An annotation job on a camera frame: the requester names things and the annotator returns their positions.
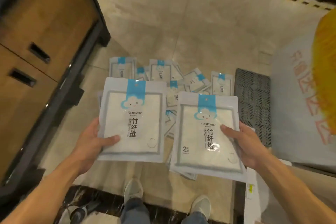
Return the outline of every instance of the person's left arm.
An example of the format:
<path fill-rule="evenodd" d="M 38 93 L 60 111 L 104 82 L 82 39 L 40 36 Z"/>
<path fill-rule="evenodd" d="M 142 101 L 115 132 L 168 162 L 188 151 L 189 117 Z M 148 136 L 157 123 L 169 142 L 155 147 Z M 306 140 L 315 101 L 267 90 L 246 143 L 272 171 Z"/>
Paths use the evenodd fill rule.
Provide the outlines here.
<path fill-rule="evenodd" d="M 74 180 L 93 165 L 103 146 L 114 145 L 119 136 L 98 138 L 96 118 L 79 136 L 72 153 L 46 176 L 2 224 L 49 224 L 56 217 Z"/>

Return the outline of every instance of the shoe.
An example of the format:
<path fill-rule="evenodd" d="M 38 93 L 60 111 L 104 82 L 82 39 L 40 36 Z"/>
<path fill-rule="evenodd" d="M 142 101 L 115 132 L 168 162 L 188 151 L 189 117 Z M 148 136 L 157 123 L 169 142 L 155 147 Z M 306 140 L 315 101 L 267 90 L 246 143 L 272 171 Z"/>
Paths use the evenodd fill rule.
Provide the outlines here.
<path fill-rule="evenodd" d="M 210 213 L 211 213 L 211 203 L 207 196 L 202 195 L 195 199 L 195 201 L 192 203 L 191 211 L 193 212 L 201 212 L 205 218 L 209 219 Z"/>
<path fill-rule="evenodd" d="M 125 186 L 124 189 L 124 204 L 134 197 L 141 198 L 144 194 L 144 189 L 138 179 L 131 179 Z"/>

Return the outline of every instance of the gray perforated mat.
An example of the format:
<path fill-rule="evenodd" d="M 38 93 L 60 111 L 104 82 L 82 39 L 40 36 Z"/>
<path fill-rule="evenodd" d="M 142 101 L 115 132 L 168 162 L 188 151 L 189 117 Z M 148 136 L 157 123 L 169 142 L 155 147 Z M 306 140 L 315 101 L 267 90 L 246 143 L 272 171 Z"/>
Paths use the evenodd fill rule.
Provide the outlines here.
<path fill-rule="evenodd" d="M 239 120 L 255 128 L 261 142 L 271 146 L 270 77 L 238 68 L 234 95 L 238 97 Z"/>

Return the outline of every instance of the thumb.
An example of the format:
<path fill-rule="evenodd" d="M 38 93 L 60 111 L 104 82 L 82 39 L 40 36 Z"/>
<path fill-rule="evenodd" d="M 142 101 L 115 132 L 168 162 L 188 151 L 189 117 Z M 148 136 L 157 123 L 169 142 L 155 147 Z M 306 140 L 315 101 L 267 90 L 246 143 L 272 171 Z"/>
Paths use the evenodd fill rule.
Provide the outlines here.
<path fill-rule="evenodd" d="M 241 140 L 244 136 L 244 133 L 240 132 L 240 131 L 236 131 L 232 128 L 229 128 L 225 125 L 221 125 L 220 126 L 221 131 L 223 132 L 224 135 L 228 136 L 228 137 L 232 137 L 232 138 L 236 138 L 237 140 Z"/>
<path fill-rule="evenodd" d="M 118 135 L 106 137 L 106 138 L 100 138 L 101 146 L 112 146 L 119 141 L 120 141 L 120 136 Z"/>

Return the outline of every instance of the drawer handle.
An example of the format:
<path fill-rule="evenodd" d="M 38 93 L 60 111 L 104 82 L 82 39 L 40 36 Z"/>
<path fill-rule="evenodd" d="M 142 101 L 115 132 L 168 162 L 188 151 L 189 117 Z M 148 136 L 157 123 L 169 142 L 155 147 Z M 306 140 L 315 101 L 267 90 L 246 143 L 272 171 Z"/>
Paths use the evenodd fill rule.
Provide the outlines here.
<path fill-rule="evenodd" d="M 46 54 L 40 47 L 38 47 L 35 43 L 31 43 L 29 46 L 29 51 L 42 60 L 44 63 L 48 64 L 50 62 L 50 57 Z"/>
<path fill-rule="evenodd" d="M 34 78 L 30 77 L 26 73 L 23 73 L 22 71 L 20 71 L 19 69 L 16 69 L 16 68 L 14 68 L 11 71 L 9 76 L 18 80 L 19 82 L 22 82 L 22 83 L 28 85 L 29 87 L 34 87 L 34 85 L 36 84 L 36 80 Z"/>

